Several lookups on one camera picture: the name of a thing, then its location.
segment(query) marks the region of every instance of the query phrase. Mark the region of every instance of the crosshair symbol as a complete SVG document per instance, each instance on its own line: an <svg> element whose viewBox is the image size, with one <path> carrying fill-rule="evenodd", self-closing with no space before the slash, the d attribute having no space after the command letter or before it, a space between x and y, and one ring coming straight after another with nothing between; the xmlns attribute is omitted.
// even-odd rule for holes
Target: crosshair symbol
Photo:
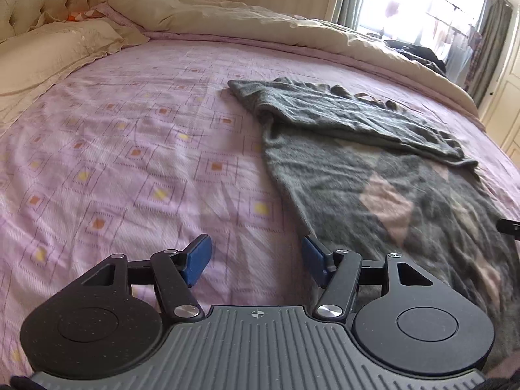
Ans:
<svg viewBox="0 0 520 390"><path fill-rule="evenodd" d="M255 318L261 318L261 317L263 317L265 315L265 312L260 311L260 310L256 310L256 311L251 312L250 315L252 317L255 317Z"/></svg>

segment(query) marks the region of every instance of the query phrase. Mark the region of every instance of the gray ridged surface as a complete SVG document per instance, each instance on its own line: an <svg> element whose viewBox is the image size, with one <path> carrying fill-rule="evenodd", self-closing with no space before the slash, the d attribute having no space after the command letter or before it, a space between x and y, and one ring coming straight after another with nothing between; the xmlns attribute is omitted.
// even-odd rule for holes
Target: gray ridged surface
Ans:
<svg viewBox="0 0 520 390"><path fill-rule="evenodd" d="M342 326L310 319L301 307L215 307L205 320L174 327L165 344L132 371L70 381L44 373L48 390L467 390L476 371L449 380L418 380L367 359Z"/></svg>

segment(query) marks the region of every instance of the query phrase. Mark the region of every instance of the beige pillow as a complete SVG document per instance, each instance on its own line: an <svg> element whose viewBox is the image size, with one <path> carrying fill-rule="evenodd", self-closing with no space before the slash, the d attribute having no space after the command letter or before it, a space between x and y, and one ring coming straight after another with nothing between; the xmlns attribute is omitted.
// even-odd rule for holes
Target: beige pillow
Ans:
<svg viewBox="0 0 520 390"><path fill-rule="evenodd" d="M0 136L53 84L123 43L103 20L49 23L0 43Z"/></svg>

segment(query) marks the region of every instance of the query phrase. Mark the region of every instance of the pink bed sheet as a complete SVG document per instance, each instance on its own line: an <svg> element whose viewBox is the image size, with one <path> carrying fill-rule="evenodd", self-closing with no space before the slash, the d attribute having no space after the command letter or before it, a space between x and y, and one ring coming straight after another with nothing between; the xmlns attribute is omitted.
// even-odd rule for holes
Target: pink bed sheet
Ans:
<svg viewBox="0 0 520 390"><path fill-rule="evenodd" d="M0 380L30 372L24 317L113 253L145 259L205 232L214 256L194 288L204 308L309 302L295 220L263 166L261 130L227 88L279 76L417 111L457 137L498 208L520 218L516 167L473 121L429 97L316 57L153 40L73 73L0 138ZM155 303L148 287L134 294Z"/></svg>

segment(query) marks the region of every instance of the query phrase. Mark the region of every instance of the metal screw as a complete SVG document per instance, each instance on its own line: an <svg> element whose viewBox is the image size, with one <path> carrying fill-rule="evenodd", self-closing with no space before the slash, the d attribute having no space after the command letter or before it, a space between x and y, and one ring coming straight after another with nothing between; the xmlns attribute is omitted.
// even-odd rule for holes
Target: metal screw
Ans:
<svg viewBox="0 0 520 390"><path fill-rule="evenodd" d="M343 310L336 305L322 305L316 311L324 318L336 318L343 313Z"/></svg>
<svg viewBox="0 0 520 390"><path fill-rule="evenodd" d="M173 310L173 313L181 318L193 318L200 313L200 309L193 305L180 305Z"/></svg>

